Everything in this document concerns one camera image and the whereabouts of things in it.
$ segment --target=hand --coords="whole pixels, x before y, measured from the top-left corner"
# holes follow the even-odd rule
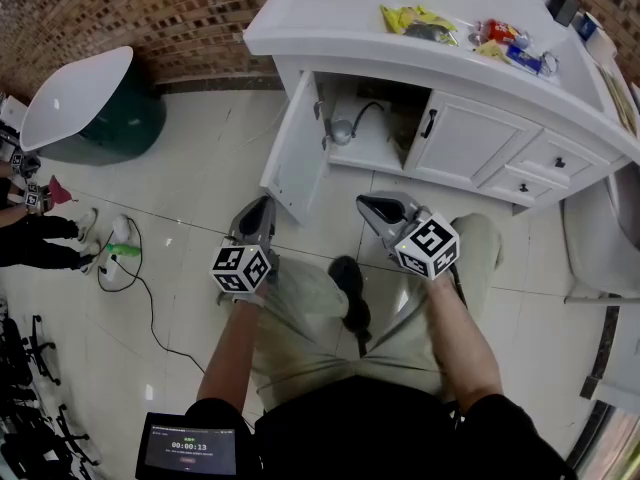
[[[256,295],[262,297],[263,299],[267,298],[267,294],[269,293],[269,283],[267,279],[263,279],[258,288],[256,289]]]

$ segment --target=pink object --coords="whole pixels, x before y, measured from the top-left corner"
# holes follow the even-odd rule
[[[60,182],[58,182],[55,176],[51,176],[51,181],[49,181],[49,192],[51,192],[51,200],[53,201],[53,204],[66,203],[72,199],[71,193],[62,188],[62,185],[60,185]]]

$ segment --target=white box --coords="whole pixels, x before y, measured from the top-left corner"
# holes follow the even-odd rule
[[[257,245],[216,247],[209,275],[226,293],[253,293],[271,270],[266,254]]]
[[[433,280],[460,257],[460,236],[442,215],[434,213],[395,250],[400,266]]]

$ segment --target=timer display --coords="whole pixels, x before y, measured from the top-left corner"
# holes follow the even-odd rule
[[[209,475],[235,475],[235,431],[151,425],[145,464]]]

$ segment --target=cabinet door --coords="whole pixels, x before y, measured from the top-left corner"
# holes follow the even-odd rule
[[[305,71],[291,98],[260,186],[300,224],[309,217],[328,156],[324,118],[311,71]]]
[[[477,188],[540,129],[504,110],[434,91],[404,169],[428,181]]]

